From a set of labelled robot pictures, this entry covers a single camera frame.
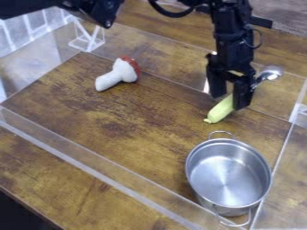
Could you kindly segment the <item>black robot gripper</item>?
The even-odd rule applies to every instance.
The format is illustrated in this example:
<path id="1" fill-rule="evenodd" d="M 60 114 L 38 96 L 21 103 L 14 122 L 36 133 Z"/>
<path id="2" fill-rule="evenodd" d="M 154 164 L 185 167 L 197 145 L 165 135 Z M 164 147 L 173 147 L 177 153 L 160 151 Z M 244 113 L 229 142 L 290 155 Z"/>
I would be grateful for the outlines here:
<path id="1" fill-rule="evenodd" d="M 249 106 L 253 98 L 252 7 L 248 0 L 209 0 L 208 2 L 217 52 L 216 55 L 206 56 L 208 90 L 213 98 L 222 96 L 226 93 L 224 78 L 226 72 L 244 74 L 233 82 L 232 104 L 237 111 Z"/>

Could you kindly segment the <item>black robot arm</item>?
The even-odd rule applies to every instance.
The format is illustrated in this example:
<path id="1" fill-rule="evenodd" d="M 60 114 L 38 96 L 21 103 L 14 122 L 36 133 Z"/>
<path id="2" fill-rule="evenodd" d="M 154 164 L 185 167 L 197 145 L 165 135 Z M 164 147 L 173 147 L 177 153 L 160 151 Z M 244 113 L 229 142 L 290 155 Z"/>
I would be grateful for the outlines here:
<path id="1" fill-rule="evenodd" d="M 252 7 L 248 0 L 177 0 L 186 9 L 174 13 L 158 6 L 158 0 L 146 0 L 157 13 L 181 18 L 205 4 L 213 23 L 216 52 L 206 55 L 209 94 L 217 98 L 226 92 L 225 83 L 232 82 L 232 108 L 249 106 L 253 98 L 254 70 L 250 67 L 253 50 Z M 124 0 L 0 0 L 0 19 L 6 20 L 49 7 L 65 9 L 108 29 Z"/>

